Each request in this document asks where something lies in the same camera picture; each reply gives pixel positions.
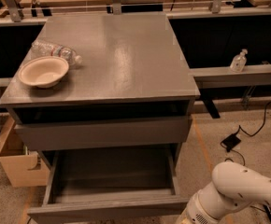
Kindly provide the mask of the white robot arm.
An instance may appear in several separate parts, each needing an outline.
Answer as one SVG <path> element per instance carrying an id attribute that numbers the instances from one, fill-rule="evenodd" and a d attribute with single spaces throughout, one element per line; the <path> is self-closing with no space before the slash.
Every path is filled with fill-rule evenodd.
<path id="1" fill-rule="evenodd" d="M 191 197 L 175 224 L 219 224 L 252 203 L 271 207 L 271 178 L 236 162 L 217 164 L 211 181 Z"/>

